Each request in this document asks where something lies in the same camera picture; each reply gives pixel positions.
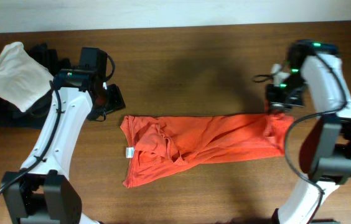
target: wire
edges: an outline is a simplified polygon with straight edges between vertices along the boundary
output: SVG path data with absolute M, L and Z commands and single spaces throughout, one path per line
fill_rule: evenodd
M 52 81 L 50 81 L 50 86 L 51 86 L 51 88 L 54 89 L 55 95 L 57 96 L 58 110 L 57 110 L 57 119 L 55 120 L 54 127 L 52 128 L 52 131 L 51 131 L 51 135 L 49 137 L 49 140 L 47 141 L 47 145 L 45 146 L 42 154 L 39 157 L 36 157 L 36 161 L 30 167 L 28 167 L 27 169 L 21 170 L 20 173 L 18 174 L 18 176 L 16 176 L 10 182 L 7 182 L 6 184 L 4 184 L 0 188 L 0 195 L 6 189 L 8 189 L 8 187 L 10 187 L 13 183 L 17 182 L 23 176 L 25 176 L 25 174 L 27 174 L 29 171 L 31 171 L 33 168 L 35 168 L 43 160 L 44 156 L 46 155 L 47 151 L 49 150 L 49 148 L 51 146 L 52 140 L 54 140 L 54 136 L 55 136 L 55 133 L 57 132 L 58 124 L 59 124 L 61 113 L 62 113 L 62 105 L 61 105 L 61 99 L 59 96 L 59 92 L 57 89 L 54 88 L 54 84 L 52 83 Z
M 111 62 L 111 65 L 112 65 L 112 72 L 105 78 L 106 82 L 109 81 L 109 79 L 112 78 L 112 76 L 113 76 L 113 74 L 115 72 L 115 67 L 116 67 L 115 62 L 113 61 L 112 57 L 110 55 L 108 55 L 108 54 L 107 54 L 107 56 L 108 56 L 108 59 Z
M 313 50 L 314 52 L 314 55 L 318 58 L 319 61 L 321 61 L 325 67 L 327 67 L 327 69 L 329 70 L 329 72 L 333 75 L 333 77 L 335 78 L 339 88 L 340 88 L 340 91 L 342 93 L 342 98 L 343 98 L 343 103 L 341 104 L 341 106 L 337 109 L 334 109 L 334 110 L 329 110 L 329 111 L 324 111 L 324 112 L 319 112 L 319 113 L 314 113 L 314 114 L 310 114 L 310 115 L 307 115 L 307 116 L 304 116 L 302 118 L 299 118 L 297 120 L 295 120 L 295 122 L 292 123 L 292 125 L 290 125 L 290 127 L 288 128 L 288 130 L 286 131 L 286 135 L 285 135 L 285 139 L 284 139 L 284 150 L 285 150 L 285 159 L 286 159 L 286 162 L 288 163 L 289 167 L 292 169 L 292 171 L 297 174 L 298 177 L 300 177 L 302 180 L 306 181 L 307 183 L 313 185 L 315 188 L 318 189 L 318 192 L 319 192 L 319 197 L 318 197 L 318 204 L 314 210 L 314 212 L 312 213 L 309 221 L 307 222 L 307 224 L 309 224 L 315 217 L 315 214 L 317 213 L 319 207 L 321 206 L 321 203 L 322 203 L 322 199 L 324 197 L 324 190 L 316 183 L 314 183 L 313 181 L 309 180 L 303 173 L 301 173 L 294 165 L 293 165 L 293 162 L 290 158 L 290 155 L 289 155 L 289 151 L 288 151 L 288 138 L 289 138 L 289 135 L 291 133 L 291 130 L 293 129 L 293 127 L 295 127 L 297 124 L 299 124 L 300 122 L 303 122 L 307 119 L 311 119 L 311 118 L 316 118 L 318 116 L 322 116 L 322 115 L 325 115 L 325 114 L 331 114 L 331 113 L 336 113 L 338 111 L 341 111 L 342 109 L 344 109 L 346 106 L 347 106 L 347 96 L 344 92 L 344 89 L 343 89 L 343 86 L 339 80 L 339 78 L 337 77 L 336 73 L 333 71 L 333 68 L 328 65 L 325 60 L 323 58 L 321 58 L 316 52 L 315 50 Z
M 282 72 L 285 65 L 286 65 L 286 61 L 282 63 L 281 67 L 276 72 L 271 73 L 269 75 L 255 75 L 253 76 L 252 81 L 255 83 L 263 83 L 267 80 L 274 80 L 274 76 L 276 76 L 279 72 Z

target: orange t-shirt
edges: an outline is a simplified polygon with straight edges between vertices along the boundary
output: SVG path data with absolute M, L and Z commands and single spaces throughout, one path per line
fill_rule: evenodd
M 121 129 L 134 156 L 123 184 L 136 187 L 198 164 L 283 156 L 292 122 L 283 114 L 125 116 Z

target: brown wooden surface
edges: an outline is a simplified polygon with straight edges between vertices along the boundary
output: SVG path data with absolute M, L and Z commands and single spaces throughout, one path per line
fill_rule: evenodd
M 0 51 L 13 41 L 23 42 L 26 49 L 46 42 L 73 63 L 84 46 L 99 47 L 114 58 L 111 82 L 121 88 L 127 108 L 104 123 L 85 122 L 70 169 L 71 183 L 89 217 L 105 223 L 215 223 L 269 218 L 297 181 L 284 159 L 200 165 L 126 189 L 127 143 L 120 122 L 127 114 L 263 112 L 264 85 L 250 78 L 268 73 L 296 39 L 337 44 L 351 91 L 351 22 L 0 34 Z M 313 112 L 308 93 L 306 103 L 292 114 Z M 294 130 L 294 157 L 313 124 L 308 121 Z M 20 167 L 38 136 L 36 130 L 0 128 L 0 180 L 5 171 Z M 351 179 L 330 196 L 317 217 L 351 223 Z M 9 223 L 3 199 L 0 223 Z

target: white cloth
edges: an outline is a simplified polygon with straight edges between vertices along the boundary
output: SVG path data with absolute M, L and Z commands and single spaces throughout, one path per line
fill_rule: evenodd
M 4 47 L 0 54 L 0 98 L 29 109 L 50 90 L 53 76 L 41 64 L 29 57 L 21 42 Z

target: white wall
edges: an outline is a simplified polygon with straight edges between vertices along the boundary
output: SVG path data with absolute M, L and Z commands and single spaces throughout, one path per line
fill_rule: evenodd
M 0 32 L 351 20 L 351 0 L 0 0 Z

